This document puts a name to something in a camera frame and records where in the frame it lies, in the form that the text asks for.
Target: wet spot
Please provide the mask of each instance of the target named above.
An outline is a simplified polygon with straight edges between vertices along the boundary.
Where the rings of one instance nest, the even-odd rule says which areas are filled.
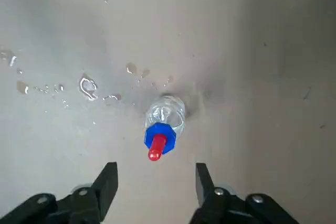
[[[137,73],[137,67],[134,63],[127,63],[126,65],[126,71],[127,73],[130,73],[130,74],[136,74]]]
[[[21,94],[28,94],[29,87],[23,81],[17,81],[16,82],[16,88]]]

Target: blue bottle cap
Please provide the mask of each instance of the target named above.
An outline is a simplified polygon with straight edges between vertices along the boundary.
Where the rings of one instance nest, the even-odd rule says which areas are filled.
[[[166,137],[166,144],[162,154],[166,154],[175,147],[176,133],[173,128],[166,123],[154,123],[152,126],[147,128],[145,133],[144,143],[148,149],[151,148],[154,136],[157,134],[163,134]]]

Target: metal bolt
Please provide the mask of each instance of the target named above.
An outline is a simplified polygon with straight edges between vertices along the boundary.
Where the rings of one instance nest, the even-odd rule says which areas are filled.
[[[252,196],[252,199],[253,199],[254,202],[256,202],[256,203],[263,203],[263,202],[264,202],[264,199],[263,199],[262,196],[260,196],[260,195],[253,195],[253,196]]]
[[[47,198],[47,196],[42,196],[42,197],[40,197],[38,200],[37,200],[37,203],[38,204],[43,204],[44,202],[46,202],[46,201],[48,201],[48,198]]]
[[[81,191],[79,191],[79,195],[80,196],[84,196],[85,194],[87,194],[88,193],[88,191],[86,191],[85,189],[83,189],[83,190],[81,190]]]
[[[220,196],[220,195],[224,194],[224,191],[223,191],[223,189],[217,187],[217,188],[215,188],[215,194]]]

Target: water droplet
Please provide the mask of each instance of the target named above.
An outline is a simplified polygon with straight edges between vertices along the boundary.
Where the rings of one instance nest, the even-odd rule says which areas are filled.
[[[10,67],[14,65],[14,62],[17,59],[13,51],[8,49],[0,49],[0,55],[3,60],[8,60],[8,64]]]
[[[16,82],[16,88],[21,94],[28,94],[29,87],[23,81],[17,81]]]
[[[40,89],[39,87],[34,87],[34,89],[38,90],[39,92],[49,94],[49,92],[47,90]]]
[[[174,77],[170,74],[167,79],[167,83],[172,83],[174,81]]]
[[[121,100],[121,94],[111,94],[111,95],[108,95],[107,97],[103,98],[103,101],[105,101],[108,98],[114,98],[117,101],[119,101],[119,100]]]
[[[58,85],[58,89],[59,89],[60,91],[64,91],[64,86],[63,86],[63,84],[59,84],[59,85]]]
[[[149,69],[145,68],[145,69],[142,71],[141,78],[142,78],[142,79],[145,78],[146,76],[149,75],[150,72],[151,72],[151,71],[150,71]]]
[[[88,77],[85,73],[83,74],[82,78],[79,81],[79,90],[82,92],[90,101],[94,101],[98,98],[94,94],[97,90],[97,85],[95,84],[94,80]]]
[[[126,65],[126,70],[127,70],[127,73],[130,73],[130,74],[135,74],[137,73],[137,67],[134,63],[127,63]]]
[[[9,61],[9,66],[10,67],[12,67],[13,65],[14,65],[14,62],[15,62],[15,60],[16,60],[16,56],[14,55],[14,56],[12,56],[12,58],[10,59],[10,61]]]

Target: water puddle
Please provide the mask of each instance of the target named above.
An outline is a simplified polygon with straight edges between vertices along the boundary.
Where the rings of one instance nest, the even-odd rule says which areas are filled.
[[[94,80],[88,77],[85,73],[78,84],[80,92],[82,92],[90,101],[94,101],[98,98],[98,96],[94,94],[97,90],[97,85]]]

